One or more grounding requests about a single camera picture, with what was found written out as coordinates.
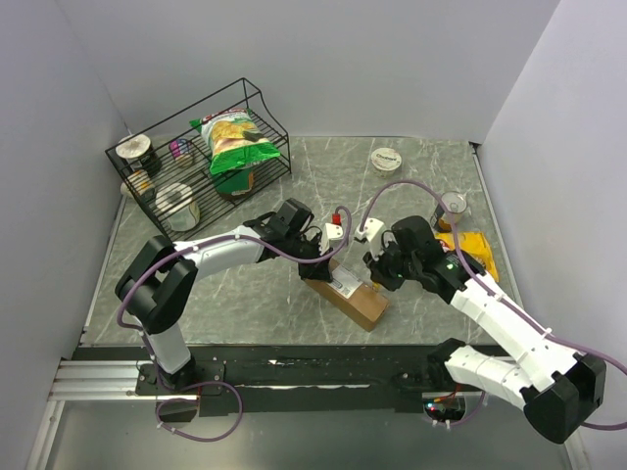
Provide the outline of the brown cardboard express box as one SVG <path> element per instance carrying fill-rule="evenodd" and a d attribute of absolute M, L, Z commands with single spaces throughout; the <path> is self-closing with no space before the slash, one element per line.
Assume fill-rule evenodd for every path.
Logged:
<path fill-rule="evenodd" d="M 389 301 L 338 261 L 329 262 L 332 280 L 306 279 L 305 283 L 366 332 L 382 319 Z"/>

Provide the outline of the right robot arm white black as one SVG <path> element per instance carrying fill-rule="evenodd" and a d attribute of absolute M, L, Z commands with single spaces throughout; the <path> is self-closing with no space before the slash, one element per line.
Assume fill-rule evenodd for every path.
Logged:
<path fill-rule="evenodd" d="M 405 217 L 391 227 L 370 218 L 355 238 L 368 244 L 363 261 L 374 283 L 396 291 L 418 282 L 478 324 L 509 357 L 503 361 L 449 339 L 430 356 L 428 378 L 435 388 L 447 391 L 458 383 L 505 400 L 554 444 L 564 443 L 600 407 L 605 362 L 552 340 L 478 261 L 443 248 L 423 217 Z"/>

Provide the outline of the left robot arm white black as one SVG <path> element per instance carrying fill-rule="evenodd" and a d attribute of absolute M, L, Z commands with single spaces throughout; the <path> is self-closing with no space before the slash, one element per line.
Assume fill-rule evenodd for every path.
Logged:
<path fill-rule="evenodd" d="M 305 280 L 332 279 L 327 254 L 343 230 L 329 223 L 315 228 L 313 218 L 308 207 L 290 198 L 278 211 L 217 236 L 179 243 L 155 236 L 146 242 L 116 286 L 118 322 L 140 334 L 159 381 L 171 393 L 184 393 L 194 381 L 195 359 L 178 321 L 197 281 L 281 254 L 298 262 Z"/>

